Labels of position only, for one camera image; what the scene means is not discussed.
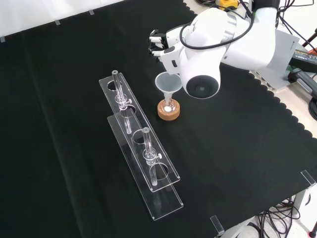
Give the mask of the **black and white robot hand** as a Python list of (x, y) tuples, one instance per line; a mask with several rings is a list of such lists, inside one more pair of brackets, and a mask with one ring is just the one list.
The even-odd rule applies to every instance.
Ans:
[(166, 33), (153, 30), (148, 38), (149, 54), (160, 61), (169, 74), (178, 74), (179, 54), (183, 49), (180, 42), (180, 30), (183, 25), (170, 29)]

